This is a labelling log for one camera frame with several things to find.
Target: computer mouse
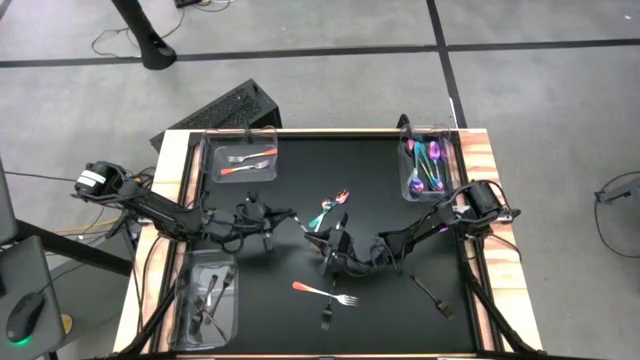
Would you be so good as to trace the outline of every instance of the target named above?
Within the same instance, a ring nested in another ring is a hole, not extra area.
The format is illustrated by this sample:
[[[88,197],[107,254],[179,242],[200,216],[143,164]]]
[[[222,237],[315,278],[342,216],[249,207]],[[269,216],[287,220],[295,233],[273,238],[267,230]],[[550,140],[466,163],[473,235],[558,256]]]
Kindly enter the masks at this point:
[[[7,319],[9,341],[16,343],[28,338],[36,327],[43,307],[44,295],[40,292],[29,293],[18,300]]]

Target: gray floor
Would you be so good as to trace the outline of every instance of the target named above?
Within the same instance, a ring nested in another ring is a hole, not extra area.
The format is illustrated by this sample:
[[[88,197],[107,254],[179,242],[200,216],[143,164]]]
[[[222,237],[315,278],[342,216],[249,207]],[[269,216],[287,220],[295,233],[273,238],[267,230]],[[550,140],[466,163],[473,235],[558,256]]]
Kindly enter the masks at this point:
[[[160,34],[180,20],[170,0],[142,3]],[[437,5],[451,44],[640,38],[634,1]],[[109,2],[13,0],[0,21],[0,60],[96,57],[92,39],[122,26]],[[167,41],[181,54],[435,42],[422,0],[237,0],[216,14],[187,9]],[[98,48],[136,54],[124,34]],[[523,210],[515,232],[545,349],[637,358],[640,260],[600,244],[593,192],[640,168],[640,48],[450,56],[468,125],[489,129],[505,190]],[[86,162],[109,160],[141,169],[157,158],[147,139],[248,78],[280,105],[286,127],[393,126],[402,112],[417,124],[452,124],[436,53],[182,62],[161,72],[138,64],[0,69],[5,168],[75,177]],[[70,198],[69,183],[12,177],[9,185],[18,216],[45,228],[90,223],[100,210]],[[640,253],[634,205],[600,209],[607,238],[628,253]],[[117,240],[101,246],[126,255]],[[66,281],[57,288],[63,298],[73,293],[65,284],[93,289],[61,301],[77,311],[78,329],[93,330],[61,358],[106,354],[126,279],[95,270]],[[93,311],[80,311],[96,298]]]

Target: concrete floor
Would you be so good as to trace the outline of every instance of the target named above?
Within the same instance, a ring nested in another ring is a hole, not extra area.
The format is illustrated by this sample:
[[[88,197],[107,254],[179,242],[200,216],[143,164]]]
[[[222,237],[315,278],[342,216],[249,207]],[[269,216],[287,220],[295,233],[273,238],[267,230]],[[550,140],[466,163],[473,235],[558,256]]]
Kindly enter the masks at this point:
[[[141,2],[160,34],[180,19],[170,0]],[[634,1],[449,0],[437,6],[449,44],[640,38]],[[96,57],[91,41],[120,27],[109,2],[14,0],[0,20],[0,62]],[[435,37],[423,0],[237,0],[221,13],[187,9],[167,42],[180,54],[194,54],[434,44]],[[136,54],[124,34],[98,48]],[[637,358],[640,260],[600,244],[593,192],[640,168],[640,48],[450,57],[468,126],[489,129],[505,190],[523,210],[515,234],[545,349]],[[437,53],[179,62],[161,72],[139,64],[0,69],[5,168],[75,177],[88,161],[132,170],[153,165],[151,136],[248,78],[279,104],[286,127],[389,127],[402,112],[416,124],[452,124]],[[18,217],[44,228],[90,223],[99,212],[71,199],[69,183],[11,177],[9,186]],[[640,254],[634,205],[624,201],[600,214],[610,242]],[[60,262],[52,259],[51,266]],[[102,290],[112,295],[102,297],[102,311],[77,315],[93,331],[67,345],[61,358],[104,355],[126,281],[103,271],[76,275],[67,281],[107,284]]]

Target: black mouse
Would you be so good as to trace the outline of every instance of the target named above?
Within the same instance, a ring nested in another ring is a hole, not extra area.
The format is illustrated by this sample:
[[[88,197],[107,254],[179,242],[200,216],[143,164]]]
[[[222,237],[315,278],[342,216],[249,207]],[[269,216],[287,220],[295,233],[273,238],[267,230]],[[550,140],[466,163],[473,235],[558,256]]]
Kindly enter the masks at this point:
[[[7,319],[9,341],[16,343],[28,338],[36,327],[43,307],[44,295],[41,293],[29,293],[23,296]]]

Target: green light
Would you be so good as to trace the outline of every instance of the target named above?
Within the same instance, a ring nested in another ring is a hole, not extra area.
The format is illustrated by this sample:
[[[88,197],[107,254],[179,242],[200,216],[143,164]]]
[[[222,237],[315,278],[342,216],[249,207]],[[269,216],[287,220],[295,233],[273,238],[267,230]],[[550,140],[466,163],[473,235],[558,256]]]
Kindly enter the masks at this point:
[[[25,346],[25,345],[29,344],[30,342],[31,342],[31,336],[29,336],[28,338],[26,338],[26,339],[24,339],[24,340],[20,340],[20,341],[18,341],[18,342],[12,342],[12,341],[11,341],[10,343],[11,343],[11,345],[13,345],[13,346],[22,347],[22,346]]]

